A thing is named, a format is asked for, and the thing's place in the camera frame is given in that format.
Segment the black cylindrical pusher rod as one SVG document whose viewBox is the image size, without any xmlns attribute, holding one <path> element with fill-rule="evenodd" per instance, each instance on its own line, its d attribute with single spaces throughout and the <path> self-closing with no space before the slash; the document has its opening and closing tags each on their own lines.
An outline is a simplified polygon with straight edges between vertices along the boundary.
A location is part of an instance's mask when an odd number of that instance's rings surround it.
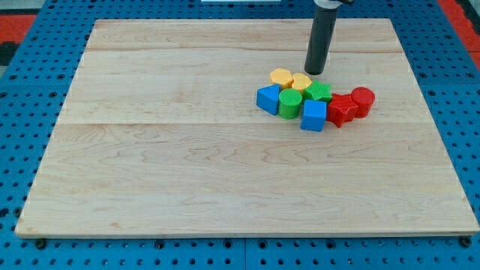
<svg viewBox="0 0 480 270">
<path fill-rule="evenodd" d="M 304 70 L 310 75 L 320 75 L 324 71 L 337 15 L 337 7 L 316 8 L 304 64 Z"/>
</svg>

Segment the grey robot wrist mount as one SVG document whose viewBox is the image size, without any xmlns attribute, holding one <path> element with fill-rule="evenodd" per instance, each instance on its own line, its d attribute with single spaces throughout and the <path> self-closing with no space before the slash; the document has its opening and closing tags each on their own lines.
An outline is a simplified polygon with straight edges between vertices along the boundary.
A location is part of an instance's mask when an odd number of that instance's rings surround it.
<svg viewBox="0 0 480 270">
<path fill-rule="evenodd" d="M 313 0 L 320 8 L 339 8 L 341 5 L 352 5 L 354 0 Z"/>
</svg>

